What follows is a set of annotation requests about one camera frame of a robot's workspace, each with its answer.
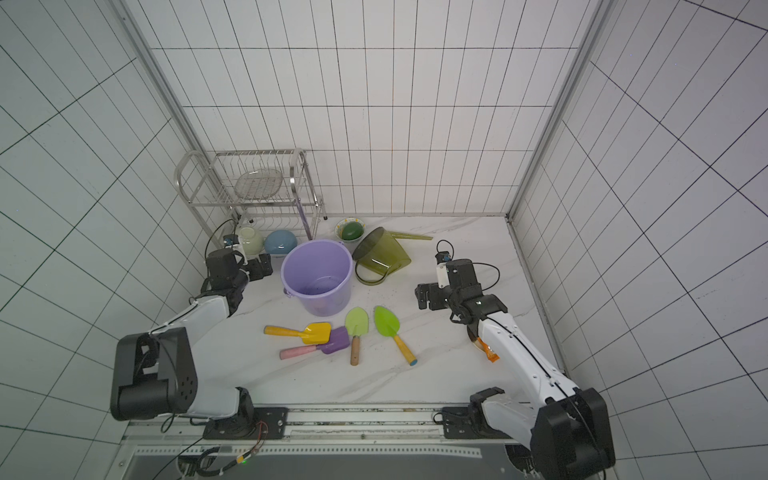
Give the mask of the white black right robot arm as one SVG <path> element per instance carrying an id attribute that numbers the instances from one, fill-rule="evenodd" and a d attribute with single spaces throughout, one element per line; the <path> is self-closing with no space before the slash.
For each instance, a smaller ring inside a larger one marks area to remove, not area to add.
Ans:
<path id="1" fill-rule="evenodd" d="M 415 289 L 418 306 L 448 309 L 453 323 L 497 357 L 521 388 L 512 396 L 499 387 L 473 394 L 465 407 L 439 415 L 446 437 L 501 439 L 513 466 L 543 479 L 605 476 L 616 463 L 607 405 L 593 388 L 581 389 L 528 340 L 494 294 L 485 293 L 469 259 L 436 255 L 437 280 Z"/>

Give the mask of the green trowel orange handle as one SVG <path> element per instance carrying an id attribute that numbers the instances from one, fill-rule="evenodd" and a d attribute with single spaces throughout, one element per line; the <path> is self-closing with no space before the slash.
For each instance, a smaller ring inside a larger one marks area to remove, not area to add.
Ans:
<path id="1" fill-rule="evenodd" d="M 377 305 L 374 307 L 374 323 L 377 331 L 384 337 L 394 340 L 401 354 L 409 366 L 417 364 L 416 356 L 411 352 L 405 342 L 399 337 L 400 321 L 388 308 Z"/>

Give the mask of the yellow plastic toy shovel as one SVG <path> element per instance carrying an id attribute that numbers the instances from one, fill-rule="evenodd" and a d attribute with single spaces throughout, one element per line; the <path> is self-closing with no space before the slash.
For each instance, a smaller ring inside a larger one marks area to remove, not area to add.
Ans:
<path id="1" fill-rule="evenodd" d="M 308 324 L 303 330 L 278 326 L 266 326 L 263 333 L 270 336 L 297 337 L 306 345 L 319 345 L 330 340 L 332 326 L 328 322 Z"/>

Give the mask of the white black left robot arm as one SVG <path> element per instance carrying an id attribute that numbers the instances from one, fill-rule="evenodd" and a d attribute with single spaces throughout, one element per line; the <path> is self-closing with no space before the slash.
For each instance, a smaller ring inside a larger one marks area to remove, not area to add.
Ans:
<path id="1" fill-rule="evenodd" d="M 208 277 L 185 310 L 118 341 L 110 394 L 115 420 L 163 415 L 204 420 L 209 438 L 245 438 L 256 431 L 258 416 L 248 390 L 200 380 L 192 346 L 237 311 L 250 281 L 273 273 L 271 256 L 249 259 L 223 248 L 208 254 L 206 265 Z"/>

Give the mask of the light green wooden-handle spade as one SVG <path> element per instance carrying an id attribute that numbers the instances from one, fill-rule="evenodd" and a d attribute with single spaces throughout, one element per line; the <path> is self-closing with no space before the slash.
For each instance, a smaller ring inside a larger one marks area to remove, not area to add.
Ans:
<path id="1" fill-rule="evenodd" d="M 351 336 L 350 364 L 357 366 L 360 360 L 361 337 L 369 330 L 368 313 L 362 307 L 350 310 L 345 318 L 345 327 Z"/>

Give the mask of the purple plastic bucket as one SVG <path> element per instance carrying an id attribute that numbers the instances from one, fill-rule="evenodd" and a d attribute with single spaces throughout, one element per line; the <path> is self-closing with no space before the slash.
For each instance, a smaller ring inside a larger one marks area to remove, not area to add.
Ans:
<path id="1" fill-rule="evenodd" d="M 283 260 L 280 276 L 284 292 L 299 300 L 316 317 L 330 317 L 348 305 L 352 294 L 354 262 L 339 241 L 311 240 L 293 249 Z"/>

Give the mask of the purple pink toy shovel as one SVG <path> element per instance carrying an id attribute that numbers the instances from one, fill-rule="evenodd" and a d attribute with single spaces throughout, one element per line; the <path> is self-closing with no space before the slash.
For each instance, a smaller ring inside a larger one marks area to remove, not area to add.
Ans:
<path id="1" fill-rule="evenodd" d="M 349 337 L 347 328 L 344 326 L 341 326 L 341 327 L 334 328 L 330 332 L 329 340 L 326 343 L 284 349 L 280 351 L 279 358 L 281 360 L 288 360 L 288 359 L 296 358 L 302 355 L 314 353 L 315 351 L 320 351 L 323 354 L 329 355 L 337 351 L 346 349 L 349 346 L 350 346 L 350 337 Z"/>

